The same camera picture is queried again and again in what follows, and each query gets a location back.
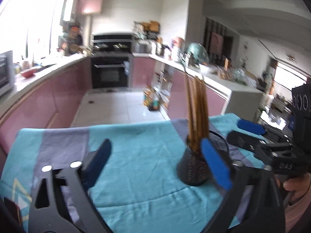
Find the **right hand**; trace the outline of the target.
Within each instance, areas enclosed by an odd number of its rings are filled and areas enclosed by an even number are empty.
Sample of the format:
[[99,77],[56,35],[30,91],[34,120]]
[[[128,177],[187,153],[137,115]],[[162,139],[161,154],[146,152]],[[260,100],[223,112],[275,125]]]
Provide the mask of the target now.
[[310,173],[288,180],[285,180],[285,177],[285,175],[275,175],[276,183],[285,196],[284,207],[300,200],[310,188]]

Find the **pink sleeve forearm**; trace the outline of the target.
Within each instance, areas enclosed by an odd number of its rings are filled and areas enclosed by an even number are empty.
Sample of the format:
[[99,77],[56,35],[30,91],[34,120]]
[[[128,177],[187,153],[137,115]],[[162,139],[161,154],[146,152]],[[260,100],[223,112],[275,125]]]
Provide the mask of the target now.
[[294,227],[294,225],[296,225],[296,223],[300,220],[301,216],[306,211],[309,203],[310,197],[308,194],[306,194],[293,205],[288,205],[285,208],[285,232],[289,232]]

